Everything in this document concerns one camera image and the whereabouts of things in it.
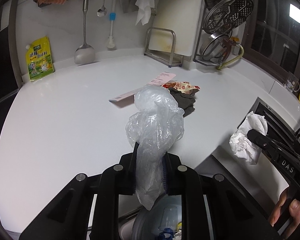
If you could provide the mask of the right hand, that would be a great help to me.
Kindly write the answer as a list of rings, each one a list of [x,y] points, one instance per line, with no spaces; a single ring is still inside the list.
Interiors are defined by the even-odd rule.
[[[269,222],[272,226],[278,221],[280,217],[280,212],[283,208],[283,205],[288,199],[288,188],[286,188],[279,197],[277,204],[275,205],[270,217]],[[293,222],[291,226],[295,228],[300,224],[300,201],[294,199],[289,205],[289,214],[291,215]]]

